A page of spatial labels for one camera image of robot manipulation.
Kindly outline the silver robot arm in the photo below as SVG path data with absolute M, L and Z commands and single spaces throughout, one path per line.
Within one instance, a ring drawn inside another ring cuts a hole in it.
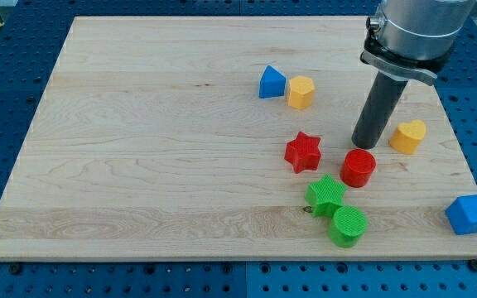
M 432 86 L 475 0 L 382 0 L 360 59 L 396 81 Z

